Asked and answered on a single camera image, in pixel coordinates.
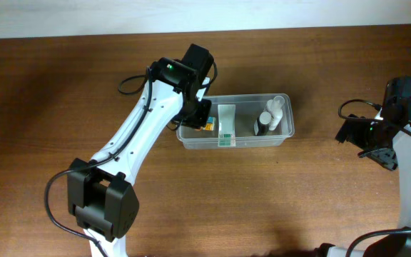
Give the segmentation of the small gold-lid jar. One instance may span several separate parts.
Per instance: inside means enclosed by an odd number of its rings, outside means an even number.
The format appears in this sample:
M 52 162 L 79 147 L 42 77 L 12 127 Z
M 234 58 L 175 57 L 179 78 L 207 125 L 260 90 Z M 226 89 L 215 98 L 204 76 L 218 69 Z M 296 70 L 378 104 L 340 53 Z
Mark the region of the small gold-lid jar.
M 203 127 L 204 131 L 214 131 L 216 124 L 216 117 L 209 116 L 206 125 Z

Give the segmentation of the white green tube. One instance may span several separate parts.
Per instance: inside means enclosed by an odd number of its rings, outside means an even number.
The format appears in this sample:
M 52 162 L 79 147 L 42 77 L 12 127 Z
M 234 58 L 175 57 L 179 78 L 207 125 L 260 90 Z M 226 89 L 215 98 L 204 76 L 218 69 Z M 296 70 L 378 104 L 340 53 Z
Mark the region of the white green tube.
M 235 147 L 235 105 L 218 105 L 218 146 Z

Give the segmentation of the dark bottle white cap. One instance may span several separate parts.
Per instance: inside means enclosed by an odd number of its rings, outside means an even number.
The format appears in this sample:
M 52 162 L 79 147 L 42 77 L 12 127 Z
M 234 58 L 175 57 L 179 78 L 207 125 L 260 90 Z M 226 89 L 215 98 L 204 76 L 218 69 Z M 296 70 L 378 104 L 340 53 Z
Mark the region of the dark bottle white cap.
M 254 123 L 254 133 L 256 136 L 264 136 L 269 131 L 272 116 L 269 112 L 262 112 L 259 117 L 257 117 Z

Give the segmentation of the clear white spray bottle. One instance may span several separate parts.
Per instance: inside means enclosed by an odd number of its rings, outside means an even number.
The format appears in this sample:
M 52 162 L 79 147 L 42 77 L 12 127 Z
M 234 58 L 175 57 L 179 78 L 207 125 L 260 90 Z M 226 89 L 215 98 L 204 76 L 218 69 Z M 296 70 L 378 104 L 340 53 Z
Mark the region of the clear white spray bottle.
M 269 130 L 274 131 L 283 117 L 283 107 L 285 99 L 282 96 L 276 96 L 266 102 L 265 111 L 271 115 Z

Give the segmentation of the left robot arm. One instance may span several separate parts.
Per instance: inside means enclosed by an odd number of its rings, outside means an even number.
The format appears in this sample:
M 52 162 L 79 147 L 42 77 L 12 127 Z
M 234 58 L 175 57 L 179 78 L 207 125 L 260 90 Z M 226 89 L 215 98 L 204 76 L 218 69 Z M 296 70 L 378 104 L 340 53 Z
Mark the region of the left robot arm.
M 161 58 L 145 73 L 140 99 L 111 140 L 90 161 L 75 159 L 67 176 L 68 211 L 90 242 L 93 256 L 125 256 L 126 233 L 139 202 L 133 185 L 162 130 L 200 129 L 211 102 L 203 98 L 215 67 L 209 50 L 192 44 L 180 60 Z

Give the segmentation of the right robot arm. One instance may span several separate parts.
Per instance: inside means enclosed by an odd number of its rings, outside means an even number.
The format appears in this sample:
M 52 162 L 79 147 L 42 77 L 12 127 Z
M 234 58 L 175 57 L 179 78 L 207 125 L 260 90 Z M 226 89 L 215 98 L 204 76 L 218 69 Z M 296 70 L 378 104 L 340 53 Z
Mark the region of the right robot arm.
M 411 257 L 411 77 L 389 80 L 383 102 L 372 107 L 377 110 L 375 118 L 350 114 L 335 138 L 360 148 L 360 158 L 369 158 L 389 171 L 399 171 L 397 228 L 366 233 L 347 248 L 324 243 L 314 250 L 316 256 Z

